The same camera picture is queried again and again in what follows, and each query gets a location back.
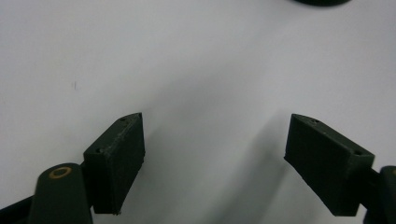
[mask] white surface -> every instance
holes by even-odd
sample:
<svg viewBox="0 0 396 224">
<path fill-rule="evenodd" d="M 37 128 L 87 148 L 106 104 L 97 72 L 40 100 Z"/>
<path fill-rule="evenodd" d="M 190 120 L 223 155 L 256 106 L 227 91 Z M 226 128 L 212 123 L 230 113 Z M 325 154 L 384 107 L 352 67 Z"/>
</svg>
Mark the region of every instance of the white surface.
<svg viewBox="0 0 396 224">
<path fill-rule="evenodd" d="M 1 1 L 0 207 L 143 112 L 146 162 L 95 223 L 361 223 L 283 161 L 291 113 L 396 164 L 396 1 Z"/>
</svg>

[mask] small hole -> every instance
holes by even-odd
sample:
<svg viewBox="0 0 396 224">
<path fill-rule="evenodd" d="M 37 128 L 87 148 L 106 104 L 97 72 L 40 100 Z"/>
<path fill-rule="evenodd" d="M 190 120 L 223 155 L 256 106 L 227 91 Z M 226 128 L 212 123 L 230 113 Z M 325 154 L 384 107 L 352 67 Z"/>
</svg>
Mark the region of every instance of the small hole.
<svg viewBox="0 0 396 224">
<path fill-rule="evenodd" d="M 353 152 L 355 155 L 357 155 L 357 156 L 361 156 L 361 152 L 360 151 L 358 151 L 358 150 L 355 150 L 354 152 Z"/>
</svg>

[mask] dark object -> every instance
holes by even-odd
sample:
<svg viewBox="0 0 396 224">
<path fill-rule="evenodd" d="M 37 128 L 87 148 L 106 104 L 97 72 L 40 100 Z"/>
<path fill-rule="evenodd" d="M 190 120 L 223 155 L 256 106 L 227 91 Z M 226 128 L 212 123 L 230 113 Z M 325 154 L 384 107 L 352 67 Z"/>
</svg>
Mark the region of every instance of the dark object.
<svg viewBox="0 0 396 224">
<path fill-rule="evenodd" d="M 333 215 L 354 217 L 361 203 L 364 223 L 396 223 L 396 167 L 378 174 L 374 158 L 319 120 L 291 116 L 285 160 Z"/>
<path fill-rule="evenodd" d="M 142 115 L 114 122 L 85 152 L 81 165 L 45 171 L 33 197 L 0 210 L 0 223 L 92 223 L 95 213 L 119 214 L 143 163 Z"/>
<path fill-rule="evenodd" d="M 316 7 L 333 7 L 344 4 L 349 0 L 296 0 L 296 1 Z"/>
</svg>

